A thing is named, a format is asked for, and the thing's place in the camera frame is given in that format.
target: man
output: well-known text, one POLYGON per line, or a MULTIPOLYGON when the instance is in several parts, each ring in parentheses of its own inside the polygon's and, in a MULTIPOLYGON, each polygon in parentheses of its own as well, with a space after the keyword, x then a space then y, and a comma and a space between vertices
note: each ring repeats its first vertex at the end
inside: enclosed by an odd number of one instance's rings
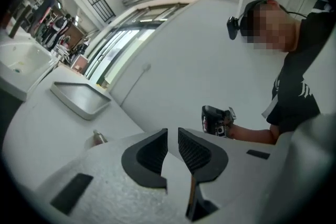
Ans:
POLYGON ((267 49, 287 52, 275 79, 272 102, 263 113, 269 130, 250 130, 233 125, 231 138, 275 144, 285 132, 320 114, 303 74, 315 60, 335 25, 335 13, 310 13, 307 19, 292 18, 275 0, 253 1, 246 5, 240 33, 248 42, 265 44, 267 49))
POLYGON ((33 13, 32 23, 28 30, 32 37, 34 37, 36 27, 43 22, 55 2, 56 0, 44 0, 39 8, 33 13))
POLYGON ((57 35, 56 35, 56 37, 55 37, 55 39, 54 39, 54 42, 53 42, 52 46, 49 48, 49 50, 52 50, 52 49, 56 46, 56 44, 57 44, 59 38, 60 38, 62 35, 64 35, 66 31, 69 30, 69 28, 72 26, 72 24, 74 23, 74 21, 75 21, 75 18, 74 18, 74 17, 70 17, 70 18, 67 20, 67 24, 65 25, 65 27, 64 27, 62 30, 60 30, 60 31, 57 33, 57 35))
POLYGON ((68 20, 71 18, 71 15, 68 13, 66 16, 61 16, 58 19, 55 20, 55 22, 53 23, 53 25, 49 28, 48 31, 46 31, 43 35, 42 35, 42 43, 43 44, 47 44, 52 37, 54 36, 54 34, 62 31, 65 26, 68 23, 68 20))

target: metal tray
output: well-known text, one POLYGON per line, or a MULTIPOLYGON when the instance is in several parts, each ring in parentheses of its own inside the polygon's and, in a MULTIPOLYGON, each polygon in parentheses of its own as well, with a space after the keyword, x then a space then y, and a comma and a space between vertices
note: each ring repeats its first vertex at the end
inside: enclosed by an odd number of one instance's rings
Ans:
POLYGON ((111 99, 88 83, 54 81, 50 90, 68 108, 85 120, 93 120, 111 99))

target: sink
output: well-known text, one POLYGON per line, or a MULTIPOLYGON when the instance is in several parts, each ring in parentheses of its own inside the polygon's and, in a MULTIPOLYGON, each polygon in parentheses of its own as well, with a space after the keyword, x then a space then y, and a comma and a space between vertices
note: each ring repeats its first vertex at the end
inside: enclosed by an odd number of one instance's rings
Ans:
POLYGON ((0 88, 26 101, 57 62, 55 56, 33 39, 1 36, 0 88))

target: white counter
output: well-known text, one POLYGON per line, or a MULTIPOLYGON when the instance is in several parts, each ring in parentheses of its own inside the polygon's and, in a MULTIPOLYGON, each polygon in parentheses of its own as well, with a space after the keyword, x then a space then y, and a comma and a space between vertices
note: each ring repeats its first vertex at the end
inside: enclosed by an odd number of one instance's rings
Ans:
POLYGON ((84 120, 50 91, 53 81, 87 80, 66 67, 56 68, 18 109, 4 139, 4 160, 31 190, 82 153, 94 129, 116 139, 143 132, 114 100, 96 119, 84 120))

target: white table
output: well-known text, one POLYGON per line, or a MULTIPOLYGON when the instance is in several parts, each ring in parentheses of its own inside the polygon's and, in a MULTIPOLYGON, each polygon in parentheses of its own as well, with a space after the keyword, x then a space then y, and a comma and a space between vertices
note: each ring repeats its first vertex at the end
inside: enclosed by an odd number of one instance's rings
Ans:
POLYGON ((53 81, 87 80, 66 67, 56 68, 20 106, 4 139, 4 161, 14 178, 31 190, 84 152, 94 129, 115 139, 143 132, 114 100, 96 119, 84 120, 50 91, 53 81))

